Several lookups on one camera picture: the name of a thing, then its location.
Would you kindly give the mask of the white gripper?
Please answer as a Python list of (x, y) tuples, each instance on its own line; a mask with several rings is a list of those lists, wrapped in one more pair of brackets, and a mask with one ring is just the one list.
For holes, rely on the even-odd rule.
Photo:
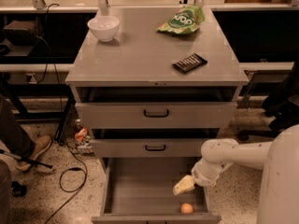
[(231, 163), (218, 164), (200, 160), (193, 166), (192, 175), (185, 175), (173, 187), (173, 194), (179, 195), (191, 191), (194, 189), (195, 183), (200, 187), (213, 187), (216, 185), (220, 174), (231, 166)]

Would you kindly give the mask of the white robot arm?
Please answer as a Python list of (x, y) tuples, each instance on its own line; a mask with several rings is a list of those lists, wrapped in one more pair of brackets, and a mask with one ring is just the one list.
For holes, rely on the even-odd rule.
[(298, 125), (270, 142), (210, 139), (201, 146), (201, 154), (191, 172), (173, 187), (174, 194), (213, 186), (222, 172), (237, 163), (263, 171), (256, 224), (299, 224)]

